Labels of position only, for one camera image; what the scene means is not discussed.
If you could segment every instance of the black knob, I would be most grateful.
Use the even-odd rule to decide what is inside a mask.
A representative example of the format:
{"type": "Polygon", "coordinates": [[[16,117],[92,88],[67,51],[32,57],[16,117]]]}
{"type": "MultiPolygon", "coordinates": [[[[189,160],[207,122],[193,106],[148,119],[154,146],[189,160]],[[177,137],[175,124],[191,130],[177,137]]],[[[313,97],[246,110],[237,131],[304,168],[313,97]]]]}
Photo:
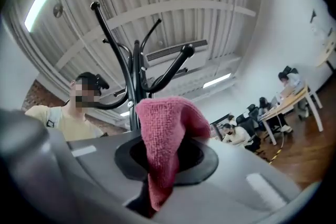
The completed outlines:
{"type": "Polygon", "coordinates": [[[194,46],[192,44],[184,45],[181,49],[181,52],[190,58],[195,53],[194,46]]]}
{"type": "Polygon", "coordinates": [[[91,9],[95,10],[96,8],[100,8],[99,2],[95,1],[91,4],[91,9]]]}

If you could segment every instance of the laptop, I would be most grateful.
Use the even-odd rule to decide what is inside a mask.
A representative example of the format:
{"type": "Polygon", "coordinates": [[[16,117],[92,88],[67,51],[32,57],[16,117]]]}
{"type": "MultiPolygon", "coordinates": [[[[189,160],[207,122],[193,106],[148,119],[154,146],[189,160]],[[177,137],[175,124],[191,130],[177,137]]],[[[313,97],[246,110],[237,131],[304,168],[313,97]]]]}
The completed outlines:
{"type": "Polygon", "coordinates": [[[278,99],[276,97],[273,97],[272,101],[271,101],[272,107],[276,108],[277,106],[279,106],[279,102],[278,99]]]}
{"type": "Polygon", "coordinates": [[[283,98],[289,97],[294,92],[294,88],[290,85],[287,85],[284,90],[280,93],[283,98]]]}

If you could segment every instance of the black circular opening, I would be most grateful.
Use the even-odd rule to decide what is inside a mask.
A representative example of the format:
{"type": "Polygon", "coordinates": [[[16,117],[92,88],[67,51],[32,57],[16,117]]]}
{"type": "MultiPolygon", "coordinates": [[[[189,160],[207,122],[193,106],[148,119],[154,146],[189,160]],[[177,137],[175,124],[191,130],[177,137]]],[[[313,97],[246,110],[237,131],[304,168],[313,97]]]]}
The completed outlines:
{"type": "MultiPolygon", "coordinates": [[[[149,171],[148,160],[146,155],[146,147],[143,141],[140,141],[133,145],[130,149],[130,155],[132,159],[143,167],[147,172],[149,171]]],[[[183,139],[178,150],[178,160],[180,161],[179,172],[188,170],[204,159],[204,153],[190,140],[183,139]]]]}

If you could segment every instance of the white wall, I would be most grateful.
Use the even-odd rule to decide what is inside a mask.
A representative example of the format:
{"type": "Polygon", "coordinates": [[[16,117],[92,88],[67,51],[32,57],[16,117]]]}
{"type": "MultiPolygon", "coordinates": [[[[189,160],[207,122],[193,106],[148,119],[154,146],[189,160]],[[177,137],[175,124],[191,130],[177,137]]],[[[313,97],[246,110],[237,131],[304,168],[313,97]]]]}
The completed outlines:
{"type": "Polygon", "coordinates": [[[21,109],[37,69],[23,54],[0,19],[0,107],[21,109]]]}
{"type": "MultiPolygon", "coordinates": [[[[258,104],[261,96],[271,99],[282,89],[277,75],[287,65],[296,67],[315,90],[329,78],[326,64],[315,67],[323,47],[311,30],[313,9],[324,31],[336,30],[323,0],[262,0],[255,32],[238,69],[239,82],[230,91],[196,104],[207,119],[218,119],[227,111],[241,114],[251,103],[258,104]]],[[[330,61],[336,67],[336,53],[330,61]]]]}

